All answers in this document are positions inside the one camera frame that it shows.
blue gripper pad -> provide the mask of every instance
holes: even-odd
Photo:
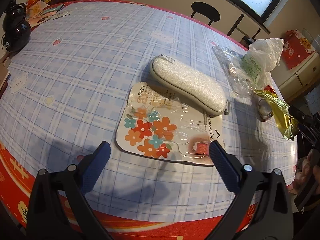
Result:
[[[86,169],[82,173],[82,185],[80,188],[83,195],[93,190],[93,187],[103,171],[103,168],[106,166],[110,155],[110,144],[103,141],[93,154],[85,156],[79,163],[79,166],[81,166],[81,163],[86,166]]]
[[[209,156],[217,168],[228,191],[237,194],[240,191],[240,174],[233,167],[233,164],[227,157],[226,151],[221,147],[218,141],[213,141],[209,145]]]

chair backrest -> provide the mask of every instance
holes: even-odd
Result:
[[[220,20],[220,14],[219,12],[212,7],[211,5],[204,3],[204,2],[194,2],[191,5],[191,8],[193,10],[193,13],[191,15],[191,18],[195,15],[195,13],[200,13],[204,16],[206,16],[207,18],[210,19],[210,23],[208,25],[211,25],[212,22],[217,22],[218,20]]]

blue plaid tablecloth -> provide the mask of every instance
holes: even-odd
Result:
[[[236,43],[148,6],[78,2],[65,11],[72,14],[38,26],[12,58],[10,87],[0,100],[0,140],[33,176],[41,168],[61,171],[78,163],[106,140],[111,158],[86,194],[94,210],[161,222],[223,215],[234,195],[215,167],[147,159],[114,143],[131,87],[148,81],[147,64],[163,53],[223,87],[231,102],[223,116],[228,153],[262,171],[280,168],[287,184],[294,179],[296,141],[283,139],[273,118],[259,121],[255,102],[233,94],[212,51],[220,44],[244,55]]]

orange flower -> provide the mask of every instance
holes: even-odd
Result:
[[[126,135],[124,139],[126,141],[130,141],[131,146],[135,146],[136,143],[140,143],[142,139],[139,137],[140,132],[139,131],[133,131],[132,129],[129,130],[129,135]]]
[[[139,107],[137,112],[134,113],[134,116],[138,117],[139,119],[147,117],[147,109]]]
[[[177,126],[175,124],[170,124],[170,119],[168,117],[162,118],[161,121],[154,121],[153,125],[156,127],[155,134],[158,135],[159,138],[164,136],[168,141],[173,139],[172,131],[176,130]]]
[[[141,140],[142,140],[145,136],[149,137],[149,136],[152,135],[152,132],[149,130],[149,129],[151,128],[151,126],[152,126],[151,122],[145,122],[145,123],[143,123],[143,121],[139,119],[139,120],[137,121],[137,125],[138,125],[138,126],[136,126],[135,128],[133,128],[132,130],[135,131],[135,132],[137,132],[137,131],[140,132],[139,137],[141,138]]]
[[[138,145],[138,150],[144,152],[144,156],[157,158],[157,150],[149,141],[150,139],[145,139],[144,145]]]
[[[160,145],[160,147],[157,149],[157,157],[160,157],[161,155],[164,158],[168,157],[168,152],[170,152],[170,150],[167,148],[167,146],[165,145],[165,143],[163,143],[162,145]]]

black chair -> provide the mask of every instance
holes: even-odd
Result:
[[[259,30],[255,33],[255,35],[252,38],[250,38],[248,34],[246,34],[245,32],[243,32],[242,30],[240,30],[238,28],[238,25],[239,25],[239,23],[241,22],[241,20],[243,18],[244,18],[244,14],[241,14],[240,17],[238,18],[238,20],[233,25],[233,27],[228,32],[227,36],[230,36],[233,33],[234,30],[237,30],[237,31],[241,32],[244,35],[244,37],[240,41],[240,44],[244,45],[246,48],[249,48],[250,44],[252,44],[252,43],[254,43],[256,41],[255,37],[259,34],[261,29],[259,28]]]
[[[220,14],[219,12],[212,7],[211,5],[204,3],[204,2],[194,2],[191,5],[191,8],[193,10],[193,13],[191,15],[191,18],[194,17],[194,15],[197,13],[200,13],[204,16],[206,16],[207,18],[210,19],[209,22],[209,26],[212,24],[212,22],[217,22],[218,20],[220,20]]]

